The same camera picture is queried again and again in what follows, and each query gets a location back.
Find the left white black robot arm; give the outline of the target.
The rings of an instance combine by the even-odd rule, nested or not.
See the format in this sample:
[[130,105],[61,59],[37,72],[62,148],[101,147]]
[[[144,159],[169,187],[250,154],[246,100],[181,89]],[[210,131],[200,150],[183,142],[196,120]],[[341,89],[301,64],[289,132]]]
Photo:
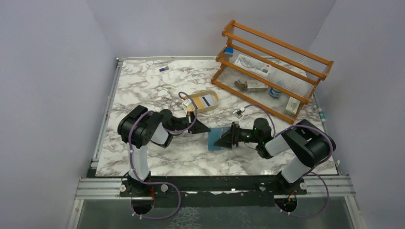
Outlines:
[[129,150],[129,180],[132,190],[139,196],[150,190],[150,169],[147,162],[149,143],[167,148],[173,137],[183,132],[189,134],[209,133],[211,130],[197,119],[195,113],[175,117],[168,109],[154,112],[138,105],[118,124],[117,133]]

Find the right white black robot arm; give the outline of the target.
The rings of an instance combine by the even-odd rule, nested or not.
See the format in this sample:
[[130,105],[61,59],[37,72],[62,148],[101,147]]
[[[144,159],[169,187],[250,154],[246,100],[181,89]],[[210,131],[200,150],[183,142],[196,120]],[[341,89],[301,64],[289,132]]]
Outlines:
[[277,174],[276,189],[281,194],[292,191],[299,179],[327,161],[336,150],[334,140],[306,119],[277,135],[265,118],[257,118],[251,129],[232,123],[211,144],[214,147],[234,148],[240,142],[255,143],[255,150],[264,159],[271,159],[287,150],[294,153],[292,161]]

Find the blue leather card holder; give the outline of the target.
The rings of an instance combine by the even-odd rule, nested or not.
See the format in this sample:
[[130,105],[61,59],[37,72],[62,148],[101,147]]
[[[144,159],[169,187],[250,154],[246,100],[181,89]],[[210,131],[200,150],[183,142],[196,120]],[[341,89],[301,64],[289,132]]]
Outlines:
[[208,133],[207,136],[207,146],[209,151],[218,151],[218,150],[225,150],[225,149],[234,149],[238,148],[239,145],[233,144],[231,148],[224,147],[224,146],[215,146],[214,143],[218,141],[222,135],[228,132],[231,129],[230,126],[225,127],[213,127],[211,131]]

